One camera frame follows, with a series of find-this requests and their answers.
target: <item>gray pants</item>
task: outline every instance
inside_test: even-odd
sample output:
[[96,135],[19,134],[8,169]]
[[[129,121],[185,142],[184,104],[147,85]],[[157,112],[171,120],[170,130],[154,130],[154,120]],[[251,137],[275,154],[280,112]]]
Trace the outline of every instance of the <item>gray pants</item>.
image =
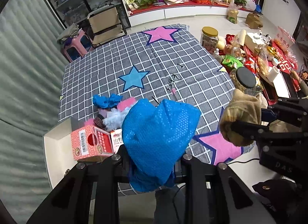
[[[184,224],[185,195],[182,191],[177,193],[178,190],[179,188],[175,186],[170,189],[163,189],[155,192],[156,209],[154,212],[154,224]],[[176,216],[173,199],[178,212],[179,221]]]

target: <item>person's hand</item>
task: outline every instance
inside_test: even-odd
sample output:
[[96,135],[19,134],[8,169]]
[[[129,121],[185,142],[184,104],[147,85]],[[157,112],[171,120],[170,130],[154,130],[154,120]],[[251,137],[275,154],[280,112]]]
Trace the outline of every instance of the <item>person's hand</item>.
[[296,81],[298,81],[298,82],[300,82],[300,77],[298,76],[298,74],[296,73],[296,71],[294,71],[294,70],[292,70],[291,72],[290,72],[290,76],[294,79],[294,80],[296,80]]

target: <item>pink star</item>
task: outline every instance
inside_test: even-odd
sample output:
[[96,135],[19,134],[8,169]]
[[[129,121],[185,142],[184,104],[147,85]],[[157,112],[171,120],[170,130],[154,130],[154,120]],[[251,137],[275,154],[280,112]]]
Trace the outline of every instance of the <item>pink star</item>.
[[179,29],[167,29],[165,27],[158,27],[156,29],[144,31],[141,33],[150,35],[150,39],[147,42],[147,45],[150,45],[151,43],[158,41],[158,40],[177,42],[172,36],[172,34],[177,32],[178,30]]
[[231,142],[226,141],[224,137],[222,137],[218,127],[214,132],[194,136],[193,139],[200,142],[203,146],[213,152],[211,160],[212,165],[216,165],[230,159],[236,159],[244,152],[244,148],[236,147]]

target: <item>curtain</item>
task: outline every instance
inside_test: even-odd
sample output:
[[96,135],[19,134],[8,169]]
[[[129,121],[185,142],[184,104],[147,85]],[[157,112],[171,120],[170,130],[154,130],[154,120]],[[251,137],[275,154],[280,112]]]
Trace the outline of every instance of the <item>curtain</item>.
[[9,0],[0,28],[0,199],[26,223],[51,191],[42,136],[58,121],[64,29],[44,0]]

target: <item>floor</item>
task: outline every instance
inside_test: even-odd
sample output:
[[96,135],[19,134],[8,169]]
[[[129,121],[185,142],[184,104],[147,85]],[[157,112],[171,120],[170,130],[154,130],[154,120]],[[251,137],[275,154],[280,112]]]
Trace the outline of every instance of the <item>floor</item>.
[[[262,19],[264,27],[262,32],[270,36],[276,35],[276,27],[266,18]],[[179,17],[174,19],[164,19],[137,25],[130,28],[128,34],[143,31],[145,29],[165,26],[170,24],[186,24],[190,26],[190,32],[198,40],[201,38],[201,29],[204,26],[211,26],[218,30],[219,36],[225,37],[226,34],[236,35],[242,29],[247,32],[258,32],[247,27],[244,23],[245,18],[238,18],[238,24],[229,22],[224,16],[193,16]],[[246,153],[236,159],[236,161],[247,161],[253,158],[258,158],[258,149],[255,147],[251,152]],[[235,163],[230,167],[244,181],[248,188],[253,191],[252,185],[266,181],[275,176],[275,173],[263,166],[257,160],[253,160],[246,164]],[[133,195],[129,197],[119,197],[119,211],[121,220],[129,222],[121,223],[151,223],[155,211],[156,201],[154,193],[145,193]]]

